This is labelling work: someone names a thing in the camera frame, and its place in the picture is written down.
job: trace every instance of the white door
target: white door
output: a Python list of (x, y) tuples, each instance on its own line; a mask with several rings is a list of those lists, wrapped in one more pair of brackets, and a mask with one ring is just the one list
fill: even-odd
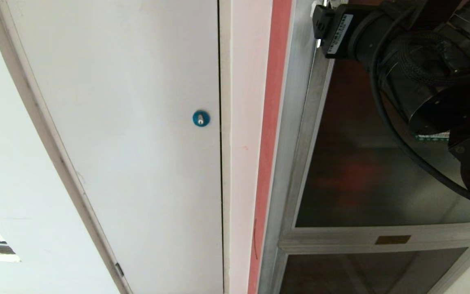
[(217, 2), (0, 4), (133, 292), (222, 293)]

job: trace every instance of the aluminum frame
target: aluminum frame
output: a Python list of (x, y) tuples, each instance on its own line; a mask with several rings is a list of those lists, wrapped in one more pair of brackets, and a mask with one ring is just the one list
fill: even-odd
[[(285, 82), (282, 86), (282, 113), (258, 293), (280, 293), (287, 259), (292, 254), (380, 253), (467, 247), (429, 291), (443, 293), (470, 266), (470, 223), (295, 227), (334, 65), (334, 60), (324, 58), (312, 37), (311, 3), (311, 0), (296, 0), (292, 5)], [(411, 237), (406, 244), (375, 245), (379, 236), (399, 235)]]

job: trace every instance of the robotic arm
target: robotic arm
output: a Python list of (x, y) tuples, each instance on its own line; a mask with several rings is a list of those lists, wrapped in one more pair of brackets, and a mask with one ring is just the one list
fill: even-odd
[[(398, 146), (445, 186), (470, 199), (470, 1), (386, 0), (379, 6), (317, 5), (313, 31), (327, 58), (369, 72), (377, 110)], [(390, 122), (380, 92), (418, 135), (449, 132), (465, 188), (429, 165)]]

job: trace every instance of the red stripe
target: red stripe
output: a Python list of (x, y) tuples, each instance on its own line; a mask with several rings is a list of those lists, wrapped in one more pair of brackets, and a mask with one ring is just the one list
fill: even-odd
[(248, 294), (256, 293), (259, 280), (290, 15), (291, 0), (273, 1)]

